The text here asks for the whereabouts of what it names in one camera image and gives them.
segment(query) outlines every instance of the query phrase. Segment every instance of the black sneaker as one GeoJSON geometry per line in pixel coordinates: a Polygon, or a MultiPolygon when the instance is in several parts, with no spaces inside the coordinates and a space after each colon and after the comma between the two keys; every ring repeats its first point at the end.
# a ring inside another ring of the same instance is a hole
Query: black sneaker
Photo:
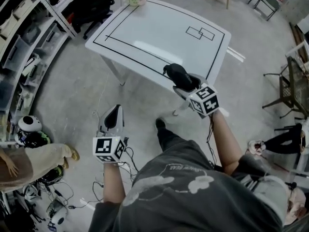
{"type": "Polygon", "coordinates": [[[162,118],[157,118],[157,119],[155,120],[155,127],[156,127],[157,129],[165,128],[165,127],[166,127],[166,126],[165,126],[165,122],[163,121],[162,118]]]}

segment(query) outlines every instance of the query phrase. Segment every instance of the person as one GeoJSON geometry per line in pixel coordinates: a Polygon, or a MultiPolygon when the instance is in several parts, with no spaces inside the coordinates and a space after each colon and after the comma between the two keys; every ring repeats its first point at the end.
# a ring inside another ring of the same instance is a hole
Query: person
{"type": "Polygon", "coordinates": [[[219,110],[211,120],[222,172],[194,141],[167,130],[158,118],[163,152],[139,171],[127,196],[118,165],[104,163],[103,202],[89,232],[281,231],[287,186],[243,155],[219,110]]]}
{"type": "Polygon", "coordinates": [[[288,212],[285,219],[285,225],[290,225],[297,219],[301,219],[308,212],[309,200],[300,188],[296,187],[289,190],[288,212]]]}
{"type": "Polygon", "coordinates": [[[0,148],[0,190],[15,190],[33,182],[58,165],[68,168],[66,158],[79,160],[76,149],[66,144],[38,148],[0,148]]]}
{"type": "Polygon", "coordinates": [[[250,141],[248,149],[252,154],[261,155],[264,150],[279,154],[309,153],[309,118],[303,123],[294,125],[288,132],[278,135],[266,142],[250,141]]]}

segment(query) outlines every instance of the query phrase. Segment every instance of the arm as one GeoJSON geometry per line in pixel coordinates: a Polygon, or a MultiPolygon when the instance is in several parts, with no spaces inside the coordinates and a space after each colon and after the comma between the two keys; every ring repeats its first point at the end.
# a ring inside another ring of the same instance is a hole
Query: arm
{"type": "Polygon", "coordinates": [[[238,167],[239,159],[242,157],[243,152],[219,110],[213,113],[212,120],[213,136],[220,162],[224,172],[231,175],[238,167]]]}
{"type": "Polygon", "coordinates": [[[18,168],[15,166],[12,159],[4,152],[4,150],[2,148],[0,148],[0,157],[2,158],[2,160],[4,160],[6,166],[8,167],[8,170],[9,170],[11,177],[13,175],[15,177],[17,177],[18,168]]]}
{"type": "Polygon", "coordinates": [[[104,164],[104,202],[121,203],[126,196],[118,165],[104,164]]]}

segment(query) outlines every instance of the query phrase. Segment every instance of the beige pants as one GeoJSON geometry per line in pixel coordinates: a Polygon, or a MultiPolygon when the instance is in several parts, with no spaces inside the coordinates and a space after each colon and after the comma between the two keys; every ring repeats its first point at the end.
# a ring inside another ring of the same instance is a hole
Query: beige pants
{"type": "Polygon", "coordinates": [[[26,148],[25,151],[33,168],[31,182],[41,178],[56,166],[62,165],[64,157],[72,156],[70,148],[64,144],[49,144],[34,149],[26,148]]]}

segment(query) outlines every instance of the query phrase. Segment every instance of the gray t-shirt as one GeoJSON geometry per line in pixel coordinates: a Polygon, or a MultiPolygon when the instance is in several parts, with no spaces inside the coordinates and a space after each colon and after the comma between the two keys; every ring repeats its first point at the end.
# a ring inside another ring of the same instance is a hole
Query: gray t-shirt
{"type": "Polygon", "coordinates": [[[98,203],[89,232],[281,231],[282,221],[240,180],[263,176],[243,156],[232,177],[213,170],[194,141],[175,139],[148,162],[122,204],[98,203]]]}

